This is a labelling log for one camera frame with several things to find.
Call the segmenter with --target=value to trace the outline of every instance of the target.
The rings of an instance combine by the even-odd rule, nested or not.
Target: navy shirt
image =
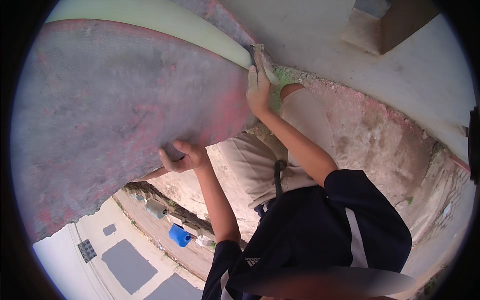
[[[228,279],[277,267],[355,266],[400,272],[412,238],[400,215],[361,170],[336,170],[325,188],[286,192],[269,205],[242,252],[233,241],[215,249],[203,300],[259,299]]]

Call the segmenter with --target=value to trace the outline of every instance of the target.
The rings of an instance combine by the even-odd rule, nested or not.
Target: adidas logo
[[[245,257],[245,260],[247,261],[248,265],[251,267],[253,266],[254,264],[256,264],[260,258],[248,258],[248,257]]]

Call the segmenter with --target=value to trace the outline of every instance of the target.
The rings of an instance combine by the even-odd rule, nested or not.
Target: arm
[[[224,240],[232,240],[240,244],[240,231],[237,219],[218,182],[206,149],[183,141],[174,141],[173,146],[180,152],[185,153],[185,157],[173,162],[163,149],[159,149],[158,154],[164,166],[136,181],[156,178],[172,171],[182,173],[193,169],[204,195],[205,205],[207,206],[217,243]]]
[[[256,52],[254,57],[258,73],[254,66],[250,67],[247,89],[250,109],[285,145],[305,172],[324,187],[327,175],[338,169],[335,161],[321,147],[271,110],[268,105],[270,81],[265,74],[260,53]]]

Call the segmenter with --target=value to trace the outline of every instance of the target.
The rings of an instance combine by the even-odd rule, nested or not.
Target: khaki shorts
[[[330,125],[322,103],[306,88],[290,93],[283,99],[280,117],[324,149],[335,161]],[[252,202],[249,208],[275,198],[273,151],[254,134],[241,133],[218,143],[218,148],[243,190]],[[317,185],[288,153],[287,167],[281,174],[283,192]]]

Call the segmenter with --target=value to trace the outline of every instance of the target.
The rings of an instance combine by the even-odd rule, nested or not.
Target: white stripe
[[[220,300],[233,300],[232,296],[227,292],[225,285],[227,285],[228,281],[228,270],[223,273],[222,277],[220,278],[220,288],[222,289],[222,295],[220,295]]]
[[[352,231],[352,264],[351,267],[368,268],[367,257],[365,256],[365,249],[363,248],[363,241],[361,239],[359,225],[353,210],[345,207],[348,222],[350,223],[350,230]]]

